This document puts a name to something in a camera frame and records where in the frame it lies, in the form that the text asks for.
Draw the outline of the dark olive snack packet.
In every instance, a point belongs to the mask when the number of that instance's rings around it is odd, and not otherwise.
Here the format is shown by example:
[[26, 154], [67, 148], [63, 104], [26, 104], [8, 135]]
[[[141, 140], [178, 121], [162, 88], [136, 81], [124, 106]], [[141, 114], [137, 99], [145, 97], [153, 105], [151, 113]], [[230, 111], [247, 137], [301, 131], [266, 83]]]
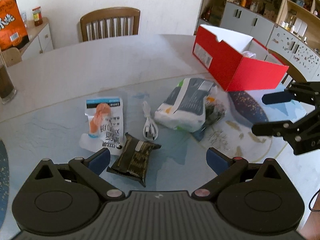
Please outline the dark olive snack packet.
[[153, 150], [161, 148], [161, 145], [139, 140], [129, 133], [125, 133], [126, 142], [122, 153], [107, 172], [117, 174], [138, 181], [146, 187], [146, 173], [148, 170], [149, 157]]

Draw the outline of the pink white snack packet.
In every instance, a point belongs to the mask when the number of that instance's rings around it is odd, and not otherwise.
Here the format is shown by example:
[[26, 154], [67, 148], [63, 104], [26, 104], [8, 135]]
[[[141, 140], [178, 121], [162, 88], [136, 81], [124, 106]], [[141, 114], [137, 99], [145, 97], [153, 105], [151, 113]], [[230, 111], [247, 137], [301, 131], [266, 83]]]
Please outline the pink white snack packet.
[[250, 58], [250, 59], [255, 59], [257, 57], [256, 53], [251, 52], [251, 51], [243, 51], [242, 56]]

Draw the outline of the clear bag dark snacks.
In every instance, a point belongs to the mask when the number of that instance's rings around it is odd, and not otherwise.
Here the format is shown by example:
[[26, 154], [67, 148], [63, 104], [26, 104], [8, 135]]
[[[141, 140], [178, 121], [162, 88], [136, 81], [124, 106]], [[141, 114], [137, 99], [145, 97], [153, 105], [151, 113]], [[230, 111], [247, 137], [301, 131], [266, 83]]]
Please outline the clear bag dark snacks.
[[205, 100], [205, 122], [199, 130], [191, 135], [200, 142], [204, 138], [205, 130], [222, 119], [226, 114], [224, 104], [217, 99], [217, 92], [211, 90]]

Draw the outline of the white grey tissue pack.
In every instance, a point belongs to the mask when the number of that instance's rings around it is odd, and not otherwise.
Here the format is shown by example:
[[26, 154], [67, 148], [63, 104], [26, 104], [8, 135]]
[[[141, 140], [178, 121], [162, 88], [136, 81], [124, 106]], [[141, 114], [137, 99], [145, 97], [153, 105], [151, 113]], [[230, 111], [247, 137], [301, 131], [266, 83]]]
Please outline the white grey tissue pack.
[[183, 79], [155, 111], [155, 121], [170, 129], [198, 131], [206, 120], [206, 101], [216, 91], [213, 81], [193, 77]]

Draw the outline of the red white cardboard box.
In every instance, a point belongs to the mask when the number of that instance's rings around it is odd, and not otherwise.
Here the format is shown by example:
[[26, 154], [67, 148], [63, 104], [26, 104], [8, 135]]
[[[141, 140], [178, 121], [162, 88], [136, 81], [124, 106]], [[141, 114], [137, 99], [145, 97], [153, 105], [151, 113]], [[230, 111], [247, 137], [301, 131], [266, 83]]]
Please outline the red white cardboard box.
[[[255, 59], [242, 56], [256, 53]], [[193, 55], [226, 92], [275, 89], [288, 70], [252, 36], [202, 24], [198, 27]]]

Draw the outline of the white blue sachet packet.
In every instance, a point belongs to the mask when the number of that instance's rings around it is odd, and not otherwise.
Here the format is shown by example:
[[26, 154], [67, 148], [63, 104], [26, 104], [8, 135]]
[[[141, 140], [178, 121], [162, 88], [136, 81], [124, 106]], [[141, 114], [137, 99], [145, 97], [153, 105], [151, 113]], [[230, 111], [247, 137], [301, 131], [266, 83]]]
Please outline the white blue sachet packet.
[[120, 155], [124, 146], [122, 98], [87, 99], [85, 116], [88, 118], [89, 132], [81, 135], [80, 147], [91, 152], [108, 148], [112, 155]]

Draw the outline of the glass jar with dark drink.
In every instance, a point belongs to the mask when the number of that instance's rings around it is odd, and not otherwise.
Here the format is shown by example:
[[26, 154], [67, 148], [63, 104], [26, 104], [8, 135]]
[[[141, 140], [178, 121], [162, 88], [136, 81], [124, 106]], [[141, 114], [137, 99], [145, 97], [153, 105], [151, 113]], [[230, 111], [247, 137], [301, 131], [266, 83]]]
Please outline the glass jar with dark drink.
[[1, 53], [1, 68], [0, 68], [0, 97], [1, 102], [6, 104], [10, 102], [16, 95], [17, 90], [12, 83], [11, 77], [5, 59]]

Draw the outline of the white drawer cabinet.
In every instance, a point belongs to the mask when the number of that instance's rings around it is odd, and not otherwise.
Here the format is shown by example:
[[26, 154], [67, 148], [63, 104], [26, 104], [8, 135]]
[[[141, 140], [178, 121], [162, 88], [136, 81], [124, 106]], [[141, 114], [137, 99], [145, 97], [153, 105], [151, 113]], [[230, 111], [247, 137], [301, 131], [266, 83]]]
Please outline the white drawer cabinet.
[[39, 26], [35, 26], [33, 21], [27, 22], [29, 42], [20, 49], [22, 60], [37, 57], [54, 50], [49, 20], [47, 17], [44, 17], [42, 20], [43, 23]]

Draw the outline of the brown wooden chair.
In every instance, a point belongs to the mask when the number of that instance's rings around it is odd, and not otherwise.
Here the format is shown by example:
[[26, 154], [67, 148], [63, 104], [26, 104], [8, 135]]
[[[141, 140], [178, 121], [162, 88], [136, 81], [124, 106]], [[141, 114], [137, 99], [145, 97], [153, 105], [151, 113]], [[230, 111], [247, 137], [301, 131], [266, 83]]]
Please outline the brown wooden chair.
[[93, 41], [110, 37], [137, 35], [140, 10], [112, 7], [89, 12], [80, 18], [82, 40]]

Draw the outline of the orange snack bag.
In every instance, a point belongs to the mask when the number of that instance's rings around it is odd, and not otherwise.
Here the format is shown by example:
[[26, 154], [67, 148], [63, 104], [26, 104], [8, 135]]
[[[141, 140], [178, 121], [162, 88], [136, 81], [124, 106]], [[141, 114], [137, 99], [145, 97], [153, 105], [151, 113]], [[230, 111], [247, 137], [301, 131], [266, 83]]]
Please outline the orange snack bag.
[[16, 0], [1, 0], [0, 10], [1, 51], [23, 48], [29, 42], [29, 36]]

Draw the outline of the red sauce jar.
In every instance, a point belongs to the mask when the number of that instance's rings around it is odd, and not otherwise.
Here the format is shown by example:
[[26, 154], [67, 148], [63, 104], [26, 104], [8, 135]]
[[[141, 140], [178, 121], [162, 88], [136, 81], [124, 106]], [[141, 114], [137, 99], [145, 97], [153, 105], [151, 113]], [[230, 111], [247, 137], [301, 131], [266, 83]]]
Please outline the red sauce jar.
[[37, 27], [43, 23], [41, 7], [36, 7], [32, 10], [34, 25]]

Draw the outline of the grey white wall cabinet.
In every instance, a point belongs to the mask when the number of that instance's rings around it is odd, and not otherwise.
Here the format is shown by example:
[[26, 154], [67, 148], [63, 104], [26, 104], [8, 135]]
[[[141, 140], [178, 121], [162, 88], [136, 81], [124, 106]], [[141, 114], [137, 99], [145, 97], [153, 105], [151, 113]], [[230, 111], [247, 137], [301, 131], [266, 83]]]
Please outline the grey white wall cabinet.
[[319, 0], [202, 0], [202, 24], [249, 35], [319, 81]]

